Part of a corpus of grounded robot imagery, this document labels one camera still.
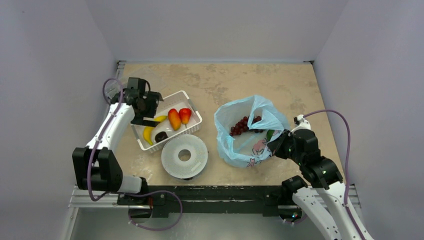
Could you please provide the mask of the green fake fruit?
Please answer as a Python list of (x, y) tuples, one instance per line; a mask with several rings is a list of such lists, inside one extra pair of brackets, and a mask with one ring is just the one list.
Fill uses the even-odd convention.
[(271, 138), (273, 137), (275, 133), (275, 130), (273, 129), (269, 129), (266, 133), (266, 140), (269, 142), (271, 140)]

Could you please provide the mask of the yellow fake fruit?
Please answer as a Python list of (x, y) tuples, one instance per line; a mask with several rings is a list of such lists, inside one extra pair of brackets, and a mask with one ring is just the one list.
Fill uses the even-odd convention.
[[(156, 118), (154, 118), (154, 121), (155, 122), (159, 122), (159, 123), (162, 123), (162, 122), (164, 122), (166, 119), (167, 119), (168, 117), (166, 116), (166, 115), (161, 115), (161, 116), (158, 116), (158, 117), (156, 117)], [(143, 139), (150, 145), (150, 146), (153, 146), (154, 145), (154, 143), (153, 143), (153, 141), (152, 141), (152, 137), (151, 137), (151, 135), (152, 135), (152, 131), (153, 131), (153, 129), (154, 129), (155, 127), (151, 127), (151, 126), (146, 126), (145, 128), (144, 128), (144, 130), (143, 130)]]

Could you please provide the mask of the red orange fake fruit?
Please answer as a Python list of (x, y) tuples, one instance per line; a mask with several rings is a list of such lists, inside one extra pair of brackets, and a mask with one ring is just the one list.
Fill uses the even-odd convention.
[(172, 108), (168, 111), (167, 118), (174, 131), (177, 131), (181, 128), (182, 123), (180, 120), (179, 112), (175, 108)]

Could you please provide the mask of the light blue plastic bag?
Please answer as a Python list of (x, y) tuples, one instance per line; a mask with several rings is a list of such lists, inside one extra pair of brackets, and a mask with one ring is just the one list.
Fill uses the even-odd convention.
[[(245, 116), (249, 117), (249, 128), (263, 132), (248, 131), (230, 136), (230, 128)], [(277, 110), (271, 100), (260, 95), (252, 95), (220, 106), (214, 113), (214, 124), (219, 156), (227, 164), (238, 168), (253, 167), (271, 158), (267, 144), (290, 127), (287, 117)], [(270, 141), (266, 139), (268, 130), (275, 130)]]

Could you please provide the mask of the red fake grapes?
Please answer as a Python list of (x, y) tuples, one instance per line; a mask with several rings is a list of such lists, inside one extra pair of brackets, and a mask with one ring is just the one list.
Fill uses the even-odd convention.
[(244, 116), (240, 121), (238, 121), (234, 126), (229, 129), (230, 136), (239, 136), (245, 132), (254, 132), (254, 133), (262, 133), (263, 129), (254, 129), (248, 127), (249, 117)]

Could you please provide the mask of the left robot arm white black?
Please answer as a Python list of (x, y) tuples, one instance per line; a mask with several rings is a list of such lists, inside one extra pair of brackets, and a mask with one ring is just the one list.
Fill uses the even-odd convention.
[(153, 120), (159, 102), (159, 92), (151, 90), (150, 83), (131, 77), (126, 86), (118, 80), (118, 93), (109, 99), (109, 110), (94, 137), (84, 147), (72, 152), (77, 186), (87, 190), (96, 202), (108, 193), (127, 194), (138, 205), (149, 199), (145, 178), (125, 175), (114, 154), (127, 125), (156, 127)]

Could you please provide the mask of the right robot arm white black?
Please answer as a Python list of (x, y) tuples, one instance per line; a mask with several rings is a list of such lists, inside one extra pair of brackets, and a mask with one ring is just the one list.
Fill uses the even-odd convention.
[(298, 205), (327, 240), (372, 239), (349, 199), (338, 167), (321, 154), (313, 131), (268, 130), (266, 140), (273, 156), (294, 161), (302, 174), (281, 183), (284, 202)]

